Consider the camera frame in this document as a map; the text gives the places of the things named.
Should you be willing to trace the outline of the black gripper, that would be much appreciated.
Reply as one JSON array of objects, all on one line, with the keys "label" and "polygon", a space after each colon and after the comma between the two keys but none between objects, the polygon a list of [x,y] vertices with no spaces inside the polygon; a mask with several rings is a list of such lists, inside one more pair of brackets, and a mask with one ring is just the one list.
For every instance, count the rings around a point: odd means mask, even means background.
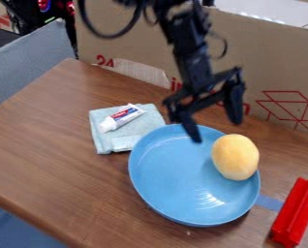
[{"label": "black gripper", "polygon": [[199,126],[192,118],[196,111],[223,102],[230,120],[236,125],[243,123],[243,68],[235,67],[214,74],[204,48],[192,52],[174,48],[174,57],[183,86],[163,100],[163,104],[170,120],[180,122],[192,141],[202,143]]}]

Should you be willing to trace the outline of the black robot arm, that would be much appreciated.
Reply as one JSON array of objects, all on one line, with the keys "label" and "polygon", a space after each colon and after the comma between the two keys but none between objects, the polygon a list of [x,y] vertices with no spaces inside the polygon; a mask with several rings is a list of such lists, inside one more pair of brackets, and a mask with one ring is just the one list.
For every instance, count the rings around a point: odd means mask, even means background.
[{"label": "black robot arm", "polygon": [[187,1],[116,0],[127,7],[136,7],[140,13],[148,6],[154,8],[156,22],[167,42],[174,46],[172,53],[183,81],[182,88],[163,100],[163,104],[170,121],[183,125],[194,142],[202,142],[194,113],[223,102],[230,120],[240,125],[246,85],[240,67],[218,74],[212,72],[206,36],[215,33],[210,31],[208,13],[199,0],[192,0],[188,10],[168,16],[171,9]]}]

